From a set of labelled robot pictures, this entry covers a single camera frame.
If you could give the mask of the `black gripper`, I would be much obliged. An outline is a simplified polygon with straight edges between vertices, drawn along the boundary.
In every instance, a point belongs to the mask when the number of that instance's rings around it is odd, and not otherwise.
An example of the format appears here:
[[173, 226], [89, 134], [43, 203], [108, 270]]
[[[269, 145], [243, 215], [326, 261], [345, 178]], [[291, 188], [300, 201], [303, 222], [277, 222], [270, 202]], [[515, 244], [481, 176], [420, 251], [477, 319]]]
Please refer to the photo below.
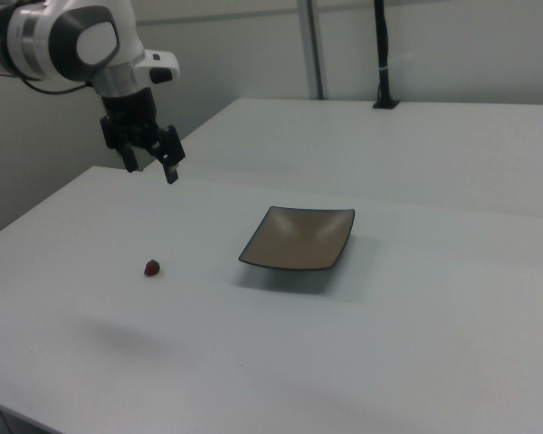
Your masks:
[[101, 99], [106, 116], [100, 119], [100, 126], [107, 148], [115, 150], [126, 170], [132, 173], [138, 170], [138, 161], [131, 145], [151, 146], [151, 155], [162, 165], [167, 182], [173, 184], [186, 154], [173, 126], [158, 129], [151, 88], [128, 96]]

